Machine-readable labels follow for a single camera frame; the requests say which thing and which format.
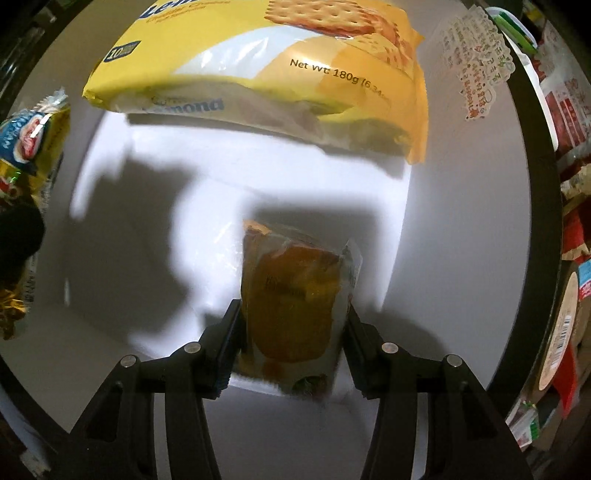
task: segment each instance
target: cracker image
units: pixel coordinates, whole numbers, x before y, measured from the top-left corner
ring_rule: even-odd
[[[401,40],[400,42],[400,51],[403,55],[407,56],[410,60],[414,60],[414,48],[407,40]]]
[[[403,65],[400,51],[379,33],[360,35],[345,41],[349,45],[366,51],[371,56],[376,57],[388,65],[397,68],[401,68]]]
[[[332,37],[356,37],[375,31],[370,15],[349,0],[271,0],[265,18]]]
[[[396,23],[389,22],[376,11],[368,11],[368,17],[376,33],[382,35],[396,48],[400,47],[400,35]]]

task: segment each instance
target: black frame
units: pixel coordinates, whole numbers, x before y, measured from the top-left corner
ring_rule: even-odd
[[[222,480],[203,399],[215,400],[227,388],[246,344],[241,301],[232,300],[199,342],[168,358],[122,358],[78,418],[50,478],[155,480],[153,394],[163,393],[171,478]],[[361,480],[412,478],[417,393],[427,394],[429,405],[424,479],[533,479],[505,419],[460,357],[428,360],[384,343],[353,307],[343,350],[355,388],[366,399],[379,399]]]
[[[67,9],[50,0],[39,13],[26,11],[15,27],[0,36],[0,116],[5,118],[50,44],[92,0],[78,0]],[[471,0],[465,3],[472,5]],[[517,316],[505,353],[488,387],[501,415],[506,416],[518,397],[549,335],[556,305],[562,247],[560,182],[545,118],[530,81],[512,52],[516,71],[508,80],[521,124],[530,175],[531,235],[527,271]],[[67,433],[26,392],[0,355],[0,385],[53,452],[64,445]]]

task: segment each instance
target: small snack package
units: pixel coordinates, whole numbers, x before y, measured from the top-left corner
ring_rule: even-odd
[[[0,124],[0,333],[5,339],[14,335],[14,322],[32,302],[35,259],[27,258],[43,238],[41,216],[69,130],[63,89]]]
[[[416,163],[428,128],[421,40],[404,10],[380,0],[157,0],[83,96]]]
[[[241,288],[247,342],[239,373],[286,394],[324,397],[360,266],[352,241],[337,253],[295,229],[248,222]]]

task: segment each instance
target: black object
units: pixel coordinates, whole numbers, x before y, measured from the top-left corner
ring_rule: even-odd
[[[53,480],[156,478],[152,393],[165,393],[168,455],[173,480],[220,480],[203,398],[228,386],[245,337],[240,301],[199,342],[170,357],[124,357],[109,374],[60,452]],[[355,386],[380,398],[362,480],[410,479],[417,393],[430,396],[430,443],[425,478],[530,480],[513,435],[485,390],[456,355],[441,362],[416,358],[384,343],[351,309],[343,347]]]
[[[468,7],[472,4],[472,0],[463,1]],[[487,388],[496,409],[503,416],[509,414],[548,341],[555,319],[557,285],[562,268],[562,203],[554,148],[540,103],[513,49],[511,57],[515,71],[507,80],[507,86],[519,118],[527,155],[531,233],[515,323]]]
[[[18,281],[25,261],[41,247],[45,224],[32,203],[17,203],[0,213],[0,288]]]

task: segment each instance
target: plastic bag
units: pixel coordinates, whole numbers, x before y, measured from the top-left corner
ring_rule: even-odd
[[[424,160],[428,112],[406,13],[378,0],[159,0],[90,76],[117,112],[250,125]]]
[[[354,243],[337,253],[297,230],[250,222],[243,251],[239,373],[287,394],[325,396],[361,266]]]
[[[64,140],[70,105],[64,90],[0,125],[0,332],[14,335],[33,301],[35,253]]]
[[[591,84],[549,21],[533,65],[556,127],[557,167],[565,181],[591,163]]]

